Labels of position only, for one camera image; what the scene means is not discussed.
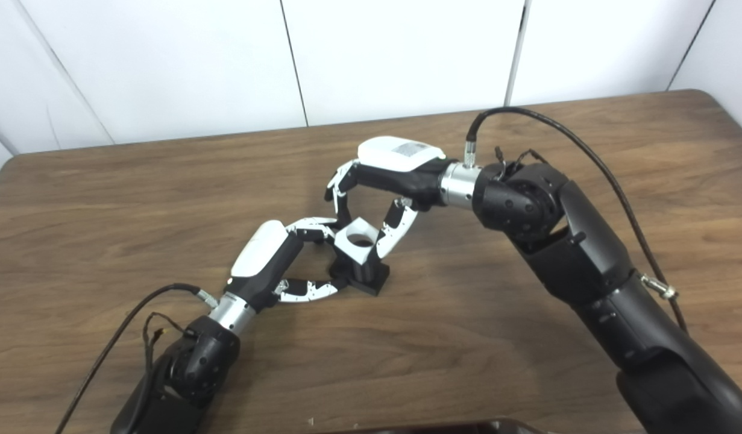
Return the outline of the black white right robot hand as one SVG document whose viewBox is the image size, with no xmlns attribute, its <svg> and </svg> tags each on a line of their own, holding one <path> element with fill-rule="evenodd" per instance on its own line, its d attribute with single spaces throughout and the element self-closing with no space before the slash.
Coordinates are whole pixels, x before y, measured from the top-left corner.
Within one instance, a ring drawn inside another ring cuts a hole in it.
<svg viewBox="0 0 742 434">
<path fill-rule="evenodd" d="M 360 143 L 357 158 L 340 165 L 325 190 L 325 201 L 334 203 L 338 218 L 337 247 L 360 265 L 384 259 L 406 236 L 418 212 L 445 205 L 441 181 L 453 164 L 456 160 L 442 149 L 420 141 L 380 136 Z M 398 195 L 379 230 L 351 218 L 348 193 L 357 185 Z"/>
</svg>

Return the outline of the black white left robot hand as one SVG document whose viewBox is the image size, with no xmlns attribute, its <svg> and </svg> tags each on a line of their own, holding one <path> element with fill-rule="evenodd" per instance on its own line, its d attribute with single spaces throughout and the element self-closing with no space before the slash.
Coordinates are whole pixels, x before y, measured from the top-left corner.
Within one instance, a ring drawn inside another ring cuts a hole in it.
<svg viewBox="0 0 742 434">
<path fill-rule="evenodd" d="M 308 303 L 332 296 L 349 285 L 347 278 L 286 278 L 286 271 L 305 244 L 335 244 L 337 220 L 309 217 L 291 225 L 264 222 L 235 260 L 225 293 L 244 300 L 256 313 L 279 302 Z"/>
</svg>

